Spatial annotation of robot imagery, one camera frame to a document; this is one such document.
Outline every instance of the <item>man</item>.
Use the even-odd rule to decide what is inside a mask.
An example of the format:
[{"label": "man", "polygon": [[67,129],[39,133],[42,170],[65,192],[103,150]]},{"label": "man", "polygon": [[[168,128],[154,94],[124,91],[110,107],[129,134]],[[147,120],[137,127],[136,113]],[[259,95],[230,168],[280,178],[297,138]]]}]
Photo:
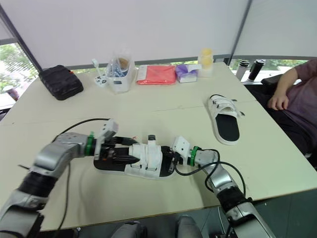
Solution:
[{"label": "man", "polygon": [[[302,82],[293,85],[297,79]],[[283,74],[273,96],[251,93],[303,154],[316,148],[317,58]]]}]

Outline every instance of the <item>black wire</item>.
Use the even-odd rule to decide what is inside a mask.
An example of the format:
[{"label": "black wire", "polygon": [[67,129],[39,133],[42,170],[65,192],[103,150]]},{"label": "black wire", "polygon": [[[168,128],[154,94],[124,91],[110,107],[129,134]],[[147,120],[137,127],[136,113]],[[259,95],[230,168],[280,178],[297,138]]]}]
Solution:
[{"label": "black wire", "polygon": [[218,167],[218,165],[220,163],[220,154],[219,154],[219,152],[217,150],[212,150],[212,151],[215,151],[217,153],[218,160],[217,160],[217,163],[216,163],[216,166],[214,167],[214,169],[207,175],[207,177],[205,179],[205,186],[210,192],[213,192],[213,190],[208,186],[208,180],[211,177],[211,175],[215,172],[215,170],[217,169],[217,167]]},{"label": "black wire", "polygon": [[230,163],[223,162],[223,161],[220,161],[219,163],[220,163],[220,164],[223,164],[223,165],[228,165],[228,166],[230,166],[231,168],[233,168],[233,169],[238,173],[238,175],[239,175],[239,177],[240,177],[240,179],[241,179],[241,181],[242,181],[243,195],[246,196],[246,184],[245,184],[245,182],[244,182],[244,179],[243,179],[242,174],[240,173],[240,171],[239,171],[236,167],[234,167],[232,164],[230,164]]},{"label": "black wire", "polygon": [[[70,129],[72,129],[72,128],[74,128],[74,127],[80,125],[80,124],[83,124],[83,123],[86,123],[86,122],[89,122],[89,121],[93,121],[93,120],[109,120],[109,119],[108,119],[108,118],[92,118],[92,119],[80,121],[80,122],[78,122],[78,123],[76,123],[76,124],[70,126],[69,128],[65,129],[65,130],[62,131],[60,134],[58,134],[58,135],[54,138],[54,140],[52,141],[52,143],[56,140],[56,138],[57,138],[59,135],[65,133],[65,132],[67,132],[67,131],[69,131]],[[62,218],[62,220],[61,220],[61,222],[60,222],[60,224],[59,224],[59,226],[58,226],[56,232],[54,233],[53,238],[57,238],[57,236],[58,236],[58,234],[59,234],[59,231],[60,231],[60,228],[62,227],[62,225],[63,225],[63,223],[64,223],[64,221],[65,221],[65,218],[66,218],[67,208],[68,208],[68,197],[69,197],[69,179],[70,179],[70,162],[69,162],[69,164],[68,164],[68,175],[67,175],[67,182],[66,182],[66,201],[65,201],[64,214],[63,214],[63,218]]]},{"label": "black wire", "polygon": [[69,179],[70,179],[70,162],[68,164],[68,175],[67,175],[67,182],[66,182],[66,201],[65,201],[64,214],[63,214],[63,218],[61,219],[61,222],[60,222],[57,230],[54,233],[53,238],[57,238],[59,231],[60,231],[60,228],[63,225],[65,218],[66,218],[67,208],[68,208],[68,197],[69,197]]},{"label": "black wire", "polygon": [[225,238],[228,238],[230,236],[231,228],[232,228],[232,226],[229,224]]},{"label": "black wire", "polygon": [[18,165],[19,167],[21,167],[21,168],[24,168],[24,169],[26,169],[26,170],[29,170],[30,169],[30,167],[26,167],[26,166],[24,166],[24,165]]},{"label": "black wire", "polygon": [[74,128],[75,126],[78,126],[78,125],[80,125],[80,124],[83,124],[83,123],[86,123],[86,122],[89,122],[89,121],[93,121],[93,120],[109,120],[109,118],[92,118],[92,119],[80,121],[80,122],[76,123],[75,125],[72,125],[72,126],[70,126],[69,128],[67,128],[66,130],[62,131],[60,134],[58,134],[58,135],[54,138],[54,140],[53,140],[52,142],[54,142],[54,141],[56,140],[56,138],[57,138],[59,135],[65,133],[65,132],[67,132],[67,131],[69,131],[70,129]]},{"label": "black wire", "polygon": [[242,181],[243,195],[246,196],[246,184],[245,184],[245,182],[244,182],[244,179],[243,179],[242,174],[240,173],[240,171],[239,171],[236,167],[234,167],[232,164],[227,163],[227,162],[220,161],[220,154],[219,154],[219,152],[218,152],[217,150],[212,150],[212,151],[215,151],[215,152],[218,154],[218,160],[217,160],[216,162],[212,162],[212,163],[206,164],[206,165],[204,165],[204,166],[202,166],[202,167],[200,167],[200,168],[198,168],[198,169],[196,169],[196,170],[194,170],[194,171],[191,171],[191,172],[189,172],[189,173],[182,173],[182,172],[180,172],[180,171],[177,169],[177,167],[176,167],[177,161],[174,161],[174,169],[175,169],[175,171],[176,171],[179,175],[189,176],[189,175],[193,175],[193,174],[195,174],[195,173],[197,173],[197,172],[203,170],[204,168],[206,168],[206,167],[208,167],[208,166],[216,165],[216,166],[214,167],[214,169],[210,172],[210,174],[208,174],[208,176],[207,176],[206,179],[205,179],[205,186],[206,186],[206,188],[207,188],[209,191],[213,192],[213,190],[208,186],[208,179],[209,179],[209,178],[211,177],[211,175],[215,172],[215,170],[216,170],[216,168],[217,168],[217,166],[218,166],[219,164],[228,165],[228,166],[230,166],[231,168],[233,168],[233,169],[238,173],[238,175],[239,175],[239,177],[240,177],[240,179],[241,179],[241,181]]}]

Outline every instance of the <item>slide sandal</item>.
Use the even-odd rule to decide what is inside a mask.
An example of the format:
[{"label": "slide sandal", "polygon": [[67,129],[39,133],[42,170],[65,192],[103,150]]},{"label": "slide sandal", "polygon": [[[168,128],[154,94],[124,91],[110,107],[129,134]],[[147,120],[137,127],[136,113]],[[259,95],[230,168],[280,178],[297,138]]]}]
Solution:
[{"label": "slide sandal", "polygon": [[235,145],[240,137],[237,118],[244,115],[237,111],[232,100],[214,94],[208,99],[214,134],[219,142]]}]

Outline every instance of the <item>red package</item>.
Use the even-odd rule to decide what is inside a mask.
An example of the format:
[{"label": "red package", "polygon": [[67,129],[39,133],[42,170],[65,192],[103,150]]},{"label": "red package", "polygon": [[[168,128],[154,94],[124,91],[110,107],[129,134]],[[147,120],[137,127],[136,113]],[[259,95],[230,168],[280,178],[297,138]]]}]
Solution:
[{"label": "red package", "polygon": [[138,71],[137,84],[169,85],[176,82],[173,65],[141,65]]}]

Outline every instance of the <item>toothbrush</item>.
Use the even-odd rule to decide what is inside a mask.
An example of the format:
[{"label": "toothbrush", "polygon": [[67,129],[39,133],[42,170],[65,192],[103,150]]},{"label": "toothbrush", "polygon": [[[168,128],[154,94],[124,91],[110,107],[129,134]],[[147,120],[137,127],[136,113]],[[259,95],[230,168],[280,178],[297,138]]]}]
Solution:
[{"label": "toothbrush", "polygon": [[98,72],[98,74],[99,74],[100,79],[102,79],[103,76],[102,76],[102,74],[100,73],[98,61],[97,61],[96,59],[92,59],[91,61],[93,62],[94,67],[97,69],[97,72]]}]

